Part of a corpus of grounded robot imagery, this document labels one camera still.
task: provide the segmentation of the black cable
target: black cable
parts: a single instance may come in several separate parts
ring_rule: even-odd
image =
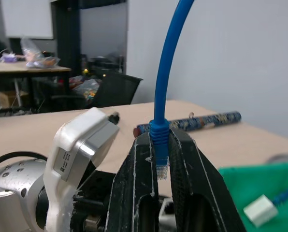
[[[31,151],[16,151],[16,152],[11,152],[8,154],[5,154],[3,156],[0,156],[0,164],[8,159],[11,158],[15,158],[15,157],[32,157],[32,158],[36,158],[36,159],[41,159],[41,160],[45,160],[47,161],[47,157],[35,153],[35,152],[31,152]]]

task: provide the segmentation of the whiteboard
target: whiteboard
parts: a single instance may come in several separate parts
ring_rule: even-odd
[[[49,0],[0,0],[6,36],[53,39]]]

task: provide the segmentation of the blue patterned tube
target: blue patterned tube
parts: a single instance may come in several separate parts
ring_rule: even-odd
[[[213,124],[213,126],[217,127],[237,123],[241,119],[242,119],[241,114],[237,111],[233,111],[216,115],[207,115],[207,116],[173,120],[169,121],[169,123],[171,129],[177,129],[180,131],[195,131],[210,124]],[[134,137],[136,138],[145,132],[149,132],[150,127],[151,127],[150,124],[138,125],[133,130]]]

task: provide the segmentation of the blue cable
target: blue cable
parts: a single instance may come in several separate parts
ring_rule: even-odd
[[[166,178],[166,176],[162,177],[161,173],[162,170],[166,172],[169,160],[168,140],[170,128],[168,120],[164,117],[169,75],[177,42],[193,2],[194,0],[179,1],[171,20],[159,63],[155,90],[154,120],[150,121],[151,128],[149,132],[155,148],[159,178]]]
[[[279,206],[282,203],[284,203],[286,200],[288,200],[288,189],[282,193],[280,193],[278,196],[276,196],[273,200],[272,203],[275,206]]]

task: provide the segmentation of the desk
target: desk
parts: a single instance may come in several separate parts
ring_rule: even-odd
[[[36,69],[27,68],[26,62],[16,62],[16,63],[0,63],[0,78],[27,78],[29,98],[31,107],[35,107],[32,78],[33,77],[53,77],[60,76],[63,78],[64,89],[66,94],[69,93],[69,76],[71,69],[56,66],[51,69]],[[15,81],[15,89],[18,94],[18,87]]]
[[[98,170],[117,172],[133,143],[133,128],[153,117],[154,104],[107,107],[106,114],[120,113],[120,131]],[[65,111],[0,118],[0,156],[13,151],[34,151],[47,155],[56,131],[84,111]],[[168,101],[168,120],[214,113],[192,103]],[[288,139],[238,123],[189,133],[215,167],[264,163],[272,155],[288,152]],[[171,195],[170,178],[159,181],[159,193]]]

